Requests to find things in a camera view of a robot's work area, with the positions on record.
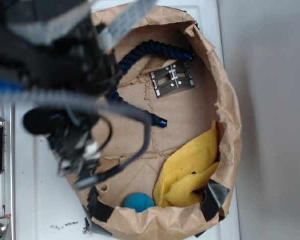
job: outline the teal ball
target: teal ball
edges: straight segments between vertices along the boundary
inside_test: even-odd
[[[141,213],[148,208],[155,207],[155,202],[147,194],[136,192],[126,198],[123,207],[134,209],[137,213]]]

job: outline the blue cable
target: blue cable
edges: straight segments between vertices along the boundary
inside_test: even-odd
[[[16,93],[22,92],[23,89],[21,84],[0,79],[0,92],[10,91],[11,93]]]
[[[143,42],[138,45],[134,50],[132,50],[128,55],[126,55],[120,62],[119,67],[122,70],[123,76],[128,73],[132,66],[142,59],[145,55],[149,54],[159,54],[166,59],[180,60],[180,61],[192,61],[195,54],[192,51],[187,51],[183,48],[172,46],[170,44],[166,45],[158,41],[150,40],[149,42]],[[111,103],[121,103],[128,104],[124,101],[122,97],[119,96],[118,88],[113,87],[109,93],[107,93],[107,98]],[[152,119],[152,126],[158,126],[161,128],[166,128],[168,125],[168,120],[165,120],[149,111],[145,112],[150,115]]]

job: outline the gray wall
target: gray wall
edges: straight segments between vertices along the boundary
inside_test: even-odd
[[[243,120],[241,239],[300,239],[300,0],[218,5]]]

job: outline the yellow towel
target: yellow towel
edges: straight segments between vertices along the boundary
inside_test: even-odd
[[[188,142],[164,163],[153,191],[155,205],[188,207],[201,202],[202,197],[193,191],[204,188],[217,170],[219,164],[213,165],[217,154],[218,130],[214,121],[211,130]]]

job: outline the metal frame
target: metal frame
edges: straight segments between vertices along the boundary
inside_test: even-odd
[[[15,239],[15,126],[14,108],[0,104],[0,117],[4,119],[3,171],[0,174],[0,223],[6,228],[4,240]]]

